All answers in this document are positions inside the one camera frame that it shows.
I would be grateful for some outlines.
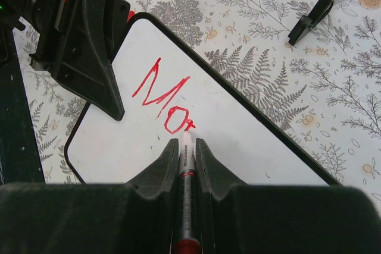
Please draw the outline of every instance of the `black whiteboard frame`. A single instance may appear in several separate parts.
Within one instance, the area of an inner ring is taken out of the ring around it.
[[[340,186],[338,182],[327,170],[325,170],[318,162],[316,162],[309,154],[306,153],[299,145],[292,141],[286,133],[284,133],[278,126],[273,124],[267,117],[250,101],[244,98],[237,89],[235,89],[227,80],[225,80],[218,72],[216,72],[207,62],[202,59],[194,50],[192,50],[187,44],[185,44],[180,38],[178,38],[173,32],[171,32],[166,26],[160,22],[153,15],[140,12],[135,14],[128,22],[124,37],[127,36],[129,30],[135,22],[140,19],[146,19],[150,21],[156,28],[158,28],[163,34],[165,34],[177,47],[179,47],[189,58],[191,58],[200,68],[202,68],[213,80],[215,80],[224,90],[226,90],[232,97],[234,97],[247,111],[249,111],[260,123],[262,123],[268,130],[270,130],[283,144],[285,144],[300,160],[302,160],[310,169],[312,169],[323,181],[330,186]],[[85,183],[80,174],[71,164],[67,155],[68,147],[73,140],[82,119],[86,115],[89,109],[90,103],[86,103],[83,111],[81,112],[77,123],[75,124],[73,131],[70,133],[69,138],[65,144],[64,156],[66,163],[81,181]]]

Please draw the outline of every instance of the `red handwritten text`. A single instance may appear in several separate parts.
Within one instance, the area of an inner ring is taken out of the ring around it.
[[[174,131],[170,130],[168,128],[168,122],[171,120],[171,117],[172,115],[177,111],[177,110],[181,110],[181,111],[184,111],[185,112],[185,117],[184,117],[184,120],[183,122],[178,126],[177,129],[175,129]],[[168,117],[167,117],[167,120],[165,121],[164,123],[164,128],[171,134],[174,134],[174,133],[177,133],[179,132],[185,124],[188,124],[188,126],[185,128],[185,131],[188,131],[189,129],[191,128],[196,128],[196,126],[194,126],[193,124],[193,120],[191,119],[188,119],[188,116],[189,116],[189,111],[188,109],[186,108],[182,108],[182,107],[178,107],[178,106],[174,106],[172,107],[171,109],[169,109],[168,111]]]
[[[160,63],[160,61],[161,61],[161,58],[158,58],[156,63],[154,64],[154,66],[151,68],[151,70],[148,72],[147,76],[144,78],[143,82],[138,87],[138,89],[132,94],[132,97],[134,98],[140,92],[140,90],[142,89],[142,87],[144,86],[144,84],[146,83],[148,78],[150,77],[150,75],[152,73],[154,73],[154,79],[152,80],[152,83],[151,83],[151,85],[149,87],[149,90],[148,90],[148,93],[147,93],[145,99],[143,100],[142,106],[146,106],[146,105],[150,105],[150,104],[159,104],[162,101],[164,101],[167,97],[170,96],[169,99],[167,100],[167,102],[161,108],[161,110],[160,110],[159,114],[156,116],[156,118],[159,118],[159,116],[161,115],[162,111],[167,107],[167,105],[171,102],[171,100],[176,96],[176,94],[180,91],[180,89],[184,86],[184,84],[191,78],[191,77],[183,78],[177,85],[175,85],[171,90],[169,90],[165,94],[163,94],[163,95],[159,96],[158,98],[153,99],[151,101],[147,101],[149,96],[150,96],[150,94],[151,94],[151,92],[152,92],[152,88],[154,87],[156,79],[157,79],[157,77],[159,75],[159,66],[160,66],[159,63]],[[178,126],[178,128],[172,131],[172,130],[170,130],[168,128],[168,123],[171,120],[172,115],[177,110],[184,111],[185,112],[185,116],[184,116],[184,120]],[[179,107],[179,106],[174,106],[174,107],[170,108],[169,111],[168,111],[168,116],[167,116],[167,119],[166,119],[166,121],[164,123],[164,128],[169,133],[171,133],[171,134],[179,132],[184,127],[185,124],[187,124],[187,126],[185,128],[186,131],[188,131],[191,128],[196,128],[196,126],[194,126],[194,124],[193,124],[193,120],[188,119],[188,116],[189,116],[188,109],[182,108],[182,107]]]

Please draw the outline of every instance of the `gray leaf pattern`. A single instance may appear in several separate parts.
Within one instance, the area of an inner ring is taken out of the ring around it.
[[[29,105],[32,123],[35,128],[35,137],[37,142],[38,151],[40,153],[41,161],[45,161],[51,156],[53,153],[50,153],[50,147],[57,139],[57,136],[53,137],[51,140],[46,140],[46,134],[48,132],[48,126],[50,123],[50,115],[47,116],[45,121],[41,121],[41,109],[44,105],[44,102],[35,106],[36,101],[32,101]]]
[[[320,150],[320,153],[312,151],[313,158],[325,167],[340,183],[344,183],[342,171],[346,169],[344,167],[346,160],[343,159],[344,153],[341,151],[341,147],[336,147],[332,143],[329,146],[320,144]]]
[[[293,59],[290,63],[291,72],[302,74],[304,76],[313,76],[317,81],[311,82],[311,88],[317,92],[325,90],[330,91],[327,98],[327,106],[335,106],[341,104],[346,108],[352,109],[355,113],[361,115],[360,118],[350,117],[342,121],[343,126],[351,128],[361,128],[365,130],[371,138],[381,139],[381,114],[378,109],[381,101],[373,93],[369,93],[366,97],[361,98],[357,95],[356,89],[359,87],[352,76],[346,77],[342,84],[337,84],[331,80],[332,75],[329,70],[322,67],[319,63],[310,68],[310,63],[304,59]]]
[[[288,75],[283,63],[280,74],[271,78],[269,49],[262,52],[254,65],[254,47],[240,59],[242,46],[228,56],[227,49],[205,53],[210,65],[216,69],[235,88],[259,107],[270,120],[277,123],[282,130],[289,129],[292,120],[306,110],[308,106],[294,107],[294,102],[301,97],[306,86],[295,93],[286,94]]]
[[[198,0],[159,1],[150,11],[190,47],[200,45],[203,33],[197,26],[202,21]]]
[[[309,5],[304,1],[291,1],[288,2],[291,9],[296,11],[296,15],[300,18],[303,14],[308,15],[314,6],[313,3]],[[324,44],[330,44],[331,42],[336,43],[340,49],[345,53],[346,49],[352,47],[349,36],[346,34],[345,30],[341,26],[334,26],[331,16],[328,14],[325,19],[323,19],[311,34],[317,36],[317,40]]]
[[[77,122],[82,109],[85,107],[86,101],[82,98],[73,98],[68,104],[64,113],[64,117],[71,118],[71,121],[66,125],[66,136],[69,136],[73,131],[74,125]]]
[[[265,26],[262,22],[252,22],[248,30],[251,36],[260,36],[265,39],[273,39],[276,36],[278,39],[281,32],[289,32],[289,29],[282,23],[284,17],[288,15],[288,7],[284,3],[279,3],[278,0],[216,0],[229,7],[239,7],[241,16],[249,17],[250,19],[270,17],[272,22],[277,23],[276,27]]]
[[[381,84],[381,35],[377,35],[378,22],[368,16],[363,18],[364,25],[356,25],[356,34],[360,39],[370,40],[372,42],[371,49],[365,52],[357,53],[357,57],[353,57],[353,61],[343,59],[341,67],[344,70],[353,71],[355,75],[366,75],[368,78],[375,78],[377,84]]]

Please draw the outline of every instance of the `black clip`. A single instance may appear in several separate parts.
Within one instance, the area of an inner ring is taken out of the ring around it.
[[[319,0],[308,16],[302,15],[298,23],[288,34],[288,41],[292,46],[308,34],[315,26],[327,16],[333,7],[334,0]]]

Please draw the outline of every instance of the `floral tablecloth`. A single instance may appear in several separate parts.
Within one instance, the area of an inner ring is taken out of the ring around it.
[[[127,0],[156,15],[346,186],[381,209],[381,0],[340,0],[294,47],[288,33],[317,0]],[[63,146],[85,102],[28,54],[15,31],[46,182],[76,183]]]

